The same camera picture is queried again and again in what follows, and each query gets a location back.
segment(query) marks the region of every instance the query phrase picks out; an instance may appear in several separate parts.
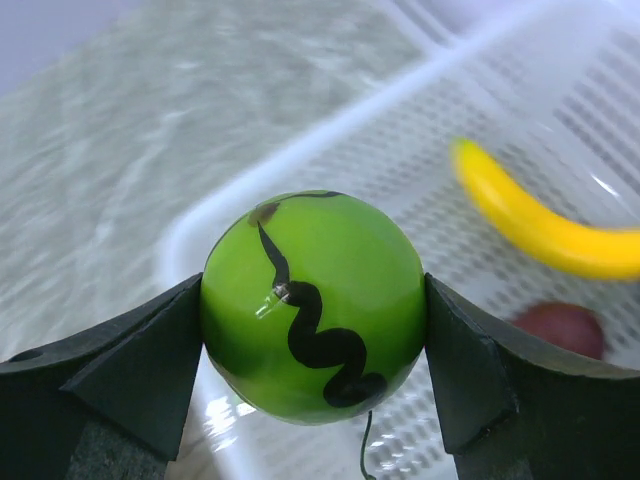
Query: green string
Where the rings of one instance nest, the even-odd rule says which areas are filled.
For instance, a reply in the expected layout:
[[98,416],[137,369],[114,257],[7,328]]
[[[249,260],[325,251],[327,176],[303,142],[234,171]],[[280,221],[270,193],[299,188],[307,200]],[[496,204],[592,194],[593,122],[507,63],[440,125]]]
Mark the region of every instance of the green string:
[[369,438],[369,431],[371,430],[371,421],[373,420],[373,411],[369,410],[367,416],[367,427],[364,429],[364,436],[362,437],[362,446],[360,447],[360,471],[365,480],[376,480],[376,477],[367,473],[367,468],[364,466],[364,451],[367,448],[367,439]]

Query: toy banana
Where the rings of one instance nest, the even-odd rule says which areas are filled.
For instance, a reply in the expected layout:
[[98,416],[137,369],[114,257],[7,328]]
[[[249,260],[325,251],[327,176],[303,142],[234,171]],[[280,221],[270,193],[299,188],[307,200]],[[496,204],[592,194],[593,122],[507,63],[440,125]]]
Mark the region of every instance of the toy banana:
[[523,190],[470,140],[455,142],[453,160],[458,179],[475,206],[522,251],[582,277],[640,277],[640,228],[599,229],[567,220]]

